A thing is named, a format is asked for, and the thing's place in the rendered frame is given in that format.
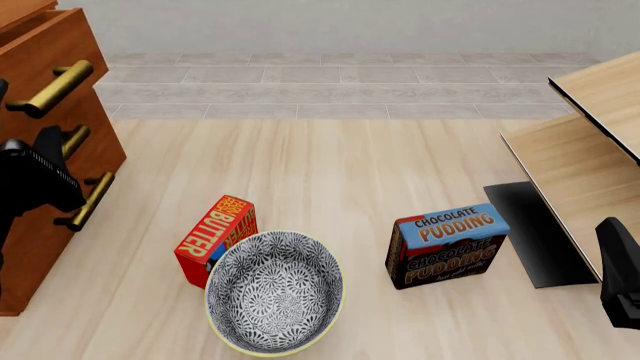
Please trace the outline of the pale wood shelf, black underside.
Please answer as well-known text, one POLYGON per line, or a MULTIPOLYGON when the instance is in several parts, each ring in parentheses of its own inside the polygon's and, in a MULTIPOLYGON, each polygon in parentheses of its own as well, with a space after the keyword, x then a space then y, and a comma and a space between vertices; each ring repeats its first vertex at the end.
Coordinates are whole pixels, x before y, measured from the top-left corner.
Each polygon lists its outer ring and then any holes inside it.
POLYGON ((485 193, 535 288, 595 284, 602 221, 640 244, 640 51, 548 84, 571 113, 502 133, 526 180, 485 193))

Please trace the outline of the red butter box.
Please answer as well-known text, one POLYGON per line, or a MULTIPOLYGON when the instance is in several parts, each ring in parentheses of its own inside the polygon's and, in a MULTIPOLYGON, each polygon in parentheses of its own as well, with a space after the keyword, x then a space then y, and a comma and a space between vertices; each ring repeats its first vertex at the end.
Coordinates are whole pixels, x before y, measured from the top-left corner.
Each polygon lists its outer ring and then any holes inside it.
POLYGON ((187 281, 205 289, 211 270, 226 251, 256 233, 254 204, 224 195, 185 236, 174 254, 187 281))

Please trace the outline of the closed wooden drawer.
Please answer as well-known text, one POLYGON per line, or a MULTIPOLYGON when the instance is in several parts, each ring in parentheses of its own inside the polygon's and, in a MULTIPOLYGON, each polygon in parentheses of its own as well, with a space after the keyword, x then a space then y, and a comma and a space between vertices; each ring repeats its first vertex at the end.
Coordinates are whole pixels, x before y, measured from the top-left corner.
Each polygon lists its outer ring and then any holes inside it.
POLYGON ((79 180, 115 173, 126 154, 95 90, 76 89, 42 119, 0 108, 0 143, 16 138, 33 143, 41 128, 58 125, 71 131, 87 125, 91 134, 67 161, 70 173, 79 180))
POLYGON ((0 143, 0 298, 29 302, 126 159, 111 125, 0 143))

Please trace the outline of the black and white patterned bowl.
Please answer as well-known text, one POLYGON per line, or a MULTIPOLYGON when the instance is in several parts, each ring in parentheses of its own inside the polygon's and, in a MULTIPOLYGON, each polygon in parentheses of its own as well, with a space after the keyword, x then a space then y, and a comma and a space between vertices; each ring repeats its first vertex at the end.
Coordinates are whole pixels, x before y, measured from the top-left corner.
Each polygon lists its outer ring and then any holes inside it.
POLYGON ((342 267, 322 242, 296 231, 249 236, 209 274, 205 311, 216 335, 249 356, 289 356, 332 328, 345 301, 342 267))

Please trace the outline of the chocolate pudding box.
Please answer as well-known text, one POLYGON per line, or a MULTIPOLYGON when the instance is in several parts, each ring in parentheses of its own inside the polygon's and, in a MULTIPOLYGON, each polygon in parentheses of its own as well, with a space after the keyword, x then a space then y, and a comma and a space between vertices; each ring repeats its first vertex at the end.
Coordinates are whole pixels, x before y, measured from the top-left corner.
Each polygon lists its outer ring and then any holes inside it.
POLYGON ((489 203, 395 221, 385 259, 398 290, 480 275, 510 227, 489 203))

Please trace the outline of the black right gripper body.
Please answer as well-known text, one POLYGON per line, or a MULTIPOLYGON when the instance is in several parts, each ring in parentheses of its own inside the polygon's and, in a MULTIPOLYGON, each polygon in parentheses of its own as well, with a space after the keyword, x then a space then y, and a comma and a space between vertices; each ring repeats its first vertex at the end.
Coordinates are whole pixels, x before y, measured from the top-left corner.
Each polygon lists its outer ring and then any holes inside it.
POLYGON ((601 290, 601 302, 612 326, 640 330, 640 288, 628 293, 601 290))

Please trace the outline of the wooden cabinet with drawers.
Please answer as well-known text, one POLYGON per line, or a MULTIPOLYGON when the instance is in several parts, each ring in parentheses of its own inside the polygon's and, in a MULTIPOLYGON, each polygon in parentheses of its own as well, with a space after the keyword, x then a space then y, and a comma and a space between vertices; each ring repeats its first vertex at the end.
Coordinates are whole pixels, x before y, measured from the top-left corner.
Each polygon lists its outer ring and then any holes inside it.
POLYGON ((0 0, 0 317, 25 310, 126 158, 87 17, 57 5, 0 0))

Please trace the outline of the wooden drawer pulled open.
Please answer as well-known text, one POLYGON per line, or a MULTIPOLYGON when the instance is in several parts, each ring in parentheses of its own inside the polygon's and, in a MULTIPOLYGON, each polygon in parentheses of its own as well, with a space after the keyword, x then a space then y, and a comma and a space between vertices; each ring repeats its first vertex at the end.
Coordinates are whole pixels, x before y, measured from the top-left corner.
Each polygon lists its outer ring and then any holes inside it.
POLYGON ((87 60, 94 72, 77 89, 94 89, 108 71, 84 11, 45 11, 0 35, 0 79, 9 83, 2 101, 26 101, 56 77, 54 67, 87 60))

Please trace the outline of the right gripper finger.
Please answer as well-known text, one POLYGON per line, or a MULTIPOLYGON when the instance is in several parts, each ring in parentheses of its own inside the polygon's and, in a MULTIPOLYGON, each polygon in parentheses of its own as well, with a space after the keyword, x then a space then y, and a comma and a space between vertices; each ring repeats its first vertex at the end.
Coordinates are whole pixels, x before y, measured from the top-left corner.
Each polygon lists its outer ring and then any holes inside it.
POLYGON ((618 218, 605 218, 596 235, 602 258, 602 297, 640 293, 640 245, 618 218))

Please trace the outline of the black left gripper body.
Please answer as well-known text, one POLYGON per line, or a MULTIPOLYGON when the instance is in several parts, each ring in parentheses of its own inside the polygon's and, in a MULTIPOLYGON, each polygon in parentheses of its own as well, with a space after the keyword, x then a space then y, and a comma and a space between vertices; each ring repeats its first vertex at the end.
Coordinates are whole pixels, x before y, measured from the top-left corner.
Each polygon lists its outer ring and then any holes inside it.
POLYGON ((40 206, 73 212, 86 204, 79 182, 23 140, 0 144, 0 241, 15 218, 40 206))

